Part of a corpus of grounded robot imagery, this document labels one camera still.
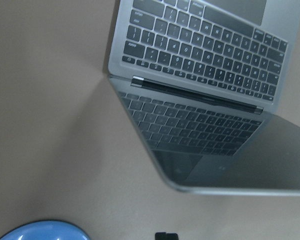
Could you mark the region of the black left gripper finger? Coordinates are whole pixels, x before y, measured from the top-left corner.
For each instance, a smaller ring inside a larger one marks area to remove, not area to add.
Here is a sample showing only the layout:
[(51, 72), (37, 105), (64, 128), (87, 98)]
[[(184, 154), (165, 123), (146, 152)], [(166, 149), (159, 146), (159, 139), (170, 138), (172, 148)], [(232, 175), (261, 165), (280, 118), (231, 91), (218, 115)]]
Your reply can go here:
[(169, 232), (156, 232), (154, 235), (155, 240), (178, 240), (177, 233)]

